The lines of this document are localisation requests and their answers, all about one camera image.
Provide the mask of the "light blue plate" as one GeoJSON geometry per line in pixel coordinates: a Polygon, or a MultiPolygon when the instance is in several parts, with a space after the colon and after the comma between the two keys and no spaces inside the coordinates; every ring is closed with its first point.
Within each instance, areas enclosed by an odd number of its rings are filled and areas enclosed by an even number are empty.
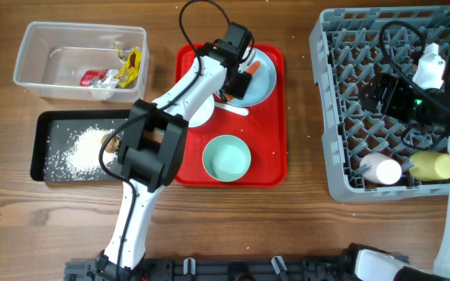
{"type": "Polygon", "coordinates": [[[253,62],[260,62],[259,68],[252,75],[245,96],[242,99],[232,99],[228,104],[238,107],[257,105],[267,99],[277,83],[277,71],[269,56],[260,51],[255,52],[253,62]]]}

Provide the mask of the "brown food scrap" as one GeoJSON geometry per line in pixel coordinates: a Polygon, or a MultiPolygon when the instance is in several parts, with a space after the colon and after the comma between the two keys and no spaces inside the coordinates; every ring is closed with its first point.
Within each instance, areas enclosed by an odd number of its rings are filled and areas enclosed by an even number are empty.
{"type": "MultiPolygon", "coordinates": [[[[101,140],[101,142],[102,142],[102,144],[104,144],[106,141],[107,141],[107,139],[108,139],[108,137],[109,137],[109,135],[108,134],[106,134],[106,135],[104,135],[103,137],[102,137],[102,140],[101,140]]],[[[120,138],[118,137],[118,136],[115,136],[112,140],[110,140],[109,142],[108,142],[108,144],[106,145],[106,147],[105,147],[105,152],[107,152],[107,153],[115,153],[115,152],[117,152],[118,150],[119,150],[119,146],[120,146],[120,138]]]]}

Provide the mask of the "yellow plastic cup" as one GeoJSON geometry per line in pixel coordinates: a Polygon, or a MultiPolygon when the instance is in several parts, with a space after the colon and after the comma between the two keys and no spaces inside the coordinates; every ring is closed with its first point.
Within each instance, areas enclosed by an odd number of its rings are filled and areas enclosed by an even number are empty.
{"type": "Polygon", "coordinates": [[[409,159],[409,173],[416,180],[450,179],[450,155],[436,151],[417,151],[409,159]]]}

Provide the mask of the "red foil wrapper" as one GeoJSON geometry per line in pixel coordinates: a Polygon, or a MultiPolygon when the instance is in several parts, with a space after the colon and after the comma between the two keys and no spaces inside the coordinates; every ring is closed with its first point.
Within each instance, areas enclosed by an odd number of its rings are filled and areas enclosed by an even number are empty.
{"type": "Polygon", "coordinates": [[[104,84],[108,69],[91,69],[85,72],[80,79],[81,87],[93,87],[104,84]]]}

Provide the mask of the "pink plastic cup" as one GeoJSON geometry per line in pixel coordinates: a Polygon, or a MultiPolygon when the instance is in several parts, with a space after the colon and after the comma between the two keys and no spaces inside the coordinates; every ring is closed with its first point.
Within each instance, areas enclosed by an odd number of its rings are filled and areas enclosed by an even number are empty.
{"type": "Polygon", "coordinates": [[[368,167],[362,177],[373,183],[392,185],[397,183],[402,176],[400,164],[378,152],[364,156],[360,162],[360,167],[362,166],[368,167]]]}

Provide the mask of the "white spoon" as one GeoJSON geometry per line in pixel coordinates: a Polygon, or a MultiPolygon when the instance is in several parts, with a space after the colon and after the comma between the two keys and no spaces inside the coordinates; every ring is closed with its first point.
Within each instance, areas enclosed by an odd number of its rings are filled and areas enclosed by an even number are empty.
{"type": "Polygon", "coordinates": [[[214,106],[217,108],[221,108],[225,111],[240,115],[240,116],[247,116],[249,114],[249,110],[247,110],[246,108],[242,108],[242,107],[237,107],[237,106],[228,105],[228,104],[219,103],[219,102],[215,102],[214,106]]]}

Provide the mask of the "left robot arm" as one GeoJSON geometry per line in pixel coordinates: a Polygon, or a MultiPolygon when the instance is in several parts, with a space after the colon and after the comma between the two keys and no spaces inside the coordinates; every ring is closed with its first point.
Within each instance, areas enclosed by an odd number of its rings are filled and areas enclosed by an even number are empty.
{"type": "Polygon", "coordinates": [[[254,56],[254,38],[231,23],[222,39],[192,48],[190,69],[164,95],[148,103],[136,101],[128,120],[102,142],[120,139],[116,175],[123,199],[112,239],[95,261],[102,280],[141,280],[145,241],[163,189],[175,179],[184,157],[188,122],[205,100],[223,89],[242,98],[252,76],[246,68],[254,56]]]}

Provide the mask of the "orange carrot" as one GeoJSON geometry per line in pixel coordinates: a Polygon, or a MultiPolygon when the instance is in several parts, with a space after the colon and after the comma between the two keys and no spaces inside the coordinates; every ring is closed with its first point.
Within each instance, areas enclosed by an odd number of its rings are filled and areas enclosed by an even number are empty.
{"type": "MultiPolygon", "coordinates": [[[[254,76],[255,73],[260,69],[260,67],[261,67],[261,62],[260,61],[254,61],[245,69],[243,74],[247,73],[250,76],[254,76]]],[[[227,98],[228,101],[233,101],[233,100],[237,100],[238,99],[235,96],[230,95],[228,92],[225,94],[225,97],[227,98]]]]}

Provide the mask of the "green bowl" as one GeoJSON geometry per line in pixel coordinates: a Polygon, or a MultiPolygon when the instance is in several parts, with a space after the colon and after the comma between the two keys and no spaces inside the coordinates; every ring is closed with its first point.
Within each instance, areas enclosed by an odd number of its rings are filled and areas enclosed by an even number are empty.
{"type": "Polygon", "coordinates": [[[233,135],[214,137],[202,153],[206,173],[223,183],[242,178],[249,171],[251,163],[252,153],[248,145],[233,135]]]}

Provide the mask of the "light blue bowl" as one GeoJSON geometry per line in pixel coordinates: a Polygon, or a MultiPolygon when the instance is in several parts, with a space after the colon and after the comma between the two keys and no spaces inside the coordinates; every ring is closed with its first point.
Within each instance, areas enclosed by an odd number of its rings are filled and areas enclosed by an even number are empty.
{"type": "Polygon", "coordinates": [[[191,117],[188,126],[195,128],[204,125],[213,115],[215,102],[213,96],[208,96],[196,113],[191,117]]]}

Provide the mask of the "white rice pile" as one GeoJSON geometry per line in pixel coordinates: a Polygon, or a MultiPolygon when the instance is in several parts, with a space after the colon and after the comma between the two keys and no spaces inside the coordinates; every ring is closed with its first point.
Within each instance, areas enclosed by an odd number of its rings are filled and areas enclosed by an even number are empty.
{"type": "Polygon", "coordinates": [[[43,168],[45,181],[98,180],[103,170],[98,155],[104,137],[113,129],[89,126],[82,130],[56,126],[58,133],[47,137],[43,168]]]}

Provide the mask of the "yellow snack wrapper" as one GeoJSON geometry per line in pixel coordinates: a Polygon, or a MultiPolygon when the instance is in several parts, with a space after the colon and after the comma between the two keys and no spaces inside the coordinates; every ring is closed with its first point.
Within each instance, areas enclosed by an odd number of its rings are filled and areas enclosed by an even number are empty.
{"type": "Polygon", "coordinates": [[[142,59],[142,52],[139,47],[135,47],[131,50],[130,54],[125,58],[121,58],[123,67],[115,75],[115,78],[119,81],[118,86],[126,88],[129,84],[138,78],[140,73],[140,64],[142,59]]]}

